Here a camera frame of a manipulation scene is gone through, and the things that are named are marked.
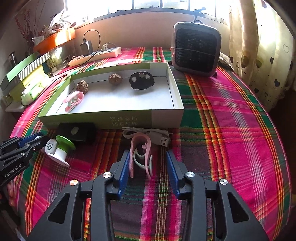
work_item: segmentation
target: table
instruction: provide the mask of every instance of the table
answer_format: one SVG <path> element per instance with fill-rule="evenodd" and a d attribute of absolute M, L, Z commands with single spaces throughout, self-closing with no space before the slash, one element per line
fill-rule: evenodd
<path fill-rule="evenodd" d="M 122 55 L 116 58 L 90 62 L 67 73 L 169 60 L 170 52 L 162 48 L 129 48 L 122 49 Z M 226 178 L 259 219 L 269 239 L 274 240 L 288 221 L 291 183 L 285 152 L 268 114 L 249 88 L 228 70 L 218 67 L 216 78 L 172 71 L 185 109 L 181 127 L 170 130 L 177 160 L 205 179 Z M 57 80 L 24 111 L 12 136 L 38 131 L 54 135 L 37 115 L 63 81 Z M 94 179 L 119 161 L 129 145 L 121 130 L 99 130 L 95 144 L 81 145 L 67 157 L 68 169 L 36 153 L 30 167 L 15 178 L 21 233 L 30 233 L 70 180 Z M 181 239 L 186 203 L 176 200 L 170 190 L 164 154 L 165 149 L 160 149 L 154 159 L 159 171 L 151 182 L 140 174 L 129 179 L 122 200 L 112 202 L 117 240 Z M 85 238 L 89 238 L 89 207 L 87 202 Z M 209 239 L 212 231 L 208 224 Z"/>

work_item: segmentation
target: power strip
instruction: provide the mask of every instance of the power strip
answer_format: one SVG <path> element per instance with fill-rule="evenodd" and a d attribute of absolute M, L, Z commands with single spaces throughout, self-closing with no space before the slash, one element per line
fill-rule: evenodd
<path fill-rule="evenodd" d="M 93 56 L 94 53 L 95 52 L 93 52 L 91 55 L 88 55 L 88 56 L 81 55 L 79 57 L 76 57 L 76 58 L 72 59 L 69 62 L 69 66 L 70 67 L 73 67 L 75 65 L 80 65 L 80 64 L 83 64 L 84 62 L 88 62 L 89 60 L 90 61 L 95 61 L 95 60 L 100 60 L 100 59 L 104 59 L 104 58 L 114 58 L 114 57 L 117 57 L 119 54 L 121 54 L 121 47 L 111 48 L 111 49 L 108 49 L 108 50 L 103 51 L 103 52 L 102 51 L 98 51 L 95 54 L 95 56 Z"/>

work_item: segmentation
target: black oval object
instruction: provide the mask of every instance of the black oval object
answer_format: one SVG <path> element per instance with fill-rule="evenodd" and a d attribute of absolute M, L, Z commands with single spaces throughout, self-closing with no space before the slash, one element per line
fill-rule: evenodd
<path fill-rule="evenodd" d="M 132 74 L 130 76 L 129 82 L 131 84 L 131 87 L 135 90 L 146 90 L 150 88 L 151 86 L 154 85 L 154 78 L 152 74 L 145 72 L 145 71 L 140 71 Z"/>

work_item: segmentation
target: open cardboard box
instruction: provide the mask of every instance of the open cardboard box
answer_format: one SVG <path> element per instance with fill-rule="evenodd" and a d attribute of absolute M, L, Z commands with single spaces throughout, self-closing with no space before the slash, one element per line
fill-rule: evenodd
<path fill-rule="evenodd" d="M 129 77 L 140 71 L 153 75 L 155 84 L 146 90 L 134 90 Z M 117 73 L 122 83 L 111 85 L 108 78 Z M 71 112 L 63 100 L 76 91 L 80 80 L 88 83 L 88 93 Z M 89 70 L 69 76 L 51 96 L 38 115 L 47 128 L 60 123 L 93 122 L 99 129 L 122 127 L 179 128 L 184 112 L 181 96 L 167 63 L 125 64 Z"/>

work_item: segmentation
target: person's hand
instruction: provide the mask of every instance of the person's hand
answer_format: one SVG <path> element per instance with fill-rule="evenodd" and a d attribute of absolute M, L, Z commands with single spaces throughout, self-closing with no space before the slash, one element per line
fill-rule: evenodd
<path fill-rule="evenodd" d="M 16 198 L 16 194 L 14 192 L 15 189 L 15 183 L 14 181 L 10 181 L 7 184 L 7 192 L 9 195 L 9 205 L 12 207 L 15 207 L 15 198 Z"/>

